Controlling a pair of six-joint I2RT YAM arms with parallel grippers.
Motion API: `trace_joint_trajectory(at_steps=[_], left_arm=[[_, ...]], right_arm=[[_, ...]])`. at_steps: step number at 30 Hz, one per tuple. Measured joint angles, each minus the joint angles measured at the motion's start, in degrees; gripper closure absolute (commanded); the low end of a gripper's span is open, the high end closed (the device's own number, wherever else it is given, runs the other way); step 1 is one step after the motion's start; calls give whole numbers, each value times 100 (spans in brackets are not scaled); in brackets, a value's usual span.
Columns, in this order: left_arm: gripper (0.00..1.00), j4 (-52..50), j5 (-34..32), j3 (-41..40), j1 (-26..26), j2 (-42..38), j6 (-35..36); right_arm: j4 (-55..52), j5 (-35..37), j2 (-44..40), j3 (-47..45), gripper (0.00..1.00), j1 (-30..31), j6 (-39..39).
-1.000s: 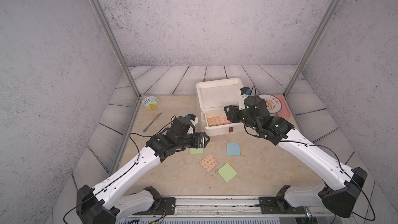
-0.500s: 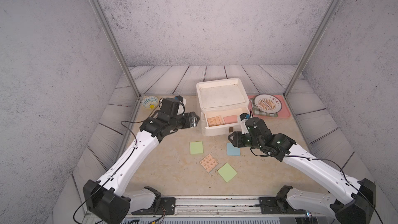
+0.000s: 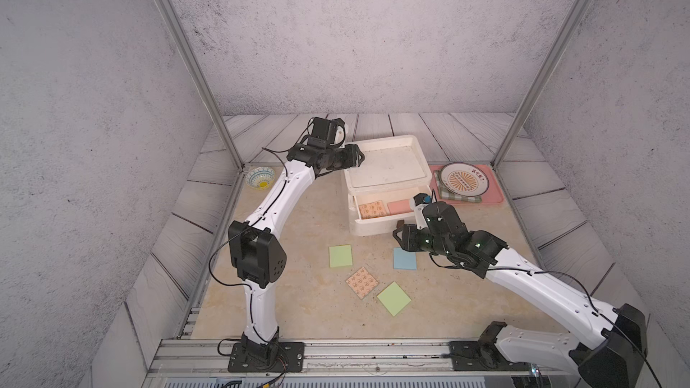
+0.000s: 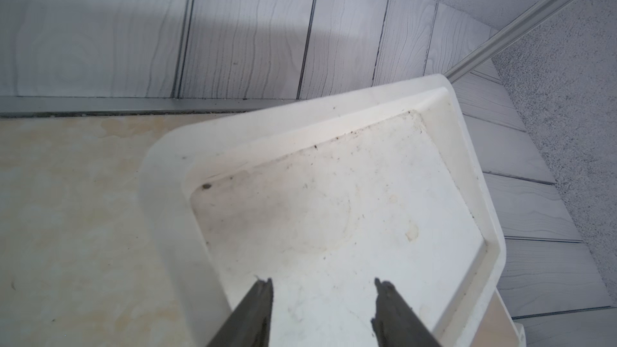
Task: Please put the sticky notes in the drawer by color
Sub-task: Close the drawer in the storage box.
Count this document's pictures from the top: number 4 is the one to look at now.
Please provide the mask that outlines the white three-drawer cabinet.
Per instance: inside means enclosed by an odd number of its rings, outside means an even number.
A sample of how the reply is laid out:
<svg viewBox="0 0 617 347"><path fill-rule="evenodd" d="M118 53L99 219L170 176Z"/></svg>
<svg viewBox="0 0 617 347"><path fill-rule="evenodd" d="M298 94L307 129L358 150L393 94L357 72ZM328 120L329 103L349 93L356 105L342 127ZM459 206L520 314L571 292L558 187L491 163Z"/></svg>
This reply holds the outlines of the white three-drawer cabinet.
<svg viewBox="0 0 617 347"><path fill-rule="evenodd" d="M374 346L388 281L443 346L523 346L505 237L451 83L431 75L175 129L138 202L205 346L258 280L272 346Z"/></svg>

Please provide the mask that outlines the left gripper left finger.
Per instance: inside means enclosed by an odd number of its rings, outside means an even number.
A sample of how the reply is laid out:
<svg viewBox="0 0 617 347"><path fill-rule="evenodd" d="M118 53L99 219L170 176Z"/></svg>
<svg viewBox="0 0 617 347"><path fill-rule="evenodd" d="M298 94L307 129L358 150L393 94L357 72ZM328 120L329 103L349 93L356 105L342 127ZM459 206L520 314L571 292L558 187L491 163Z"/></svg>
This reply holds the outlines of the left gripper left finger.
<svg viewBox="0 0 617 347"><path fill-rule="evenodd" d="M268 346L273 298L273 281L257 280L207 347Z"/></svg>

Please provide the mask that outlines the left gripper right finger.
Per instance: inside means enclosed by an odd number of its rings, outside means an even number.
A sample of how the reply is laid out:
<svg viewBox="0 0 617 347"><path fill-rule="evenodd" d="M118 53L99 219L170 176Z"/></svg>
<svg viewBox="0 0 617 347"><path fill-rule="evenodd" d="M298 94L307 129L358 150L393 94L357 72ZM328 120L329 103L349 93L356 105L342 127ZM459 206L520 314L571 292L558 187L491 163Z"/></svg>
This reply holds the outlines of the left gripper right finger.
<svg viewBox="0 0 617 347"><path fill-rule="evenodd" d="M441 347L391 282L376 278L374 284L378 295L371 325L379 347Z"/></svg>

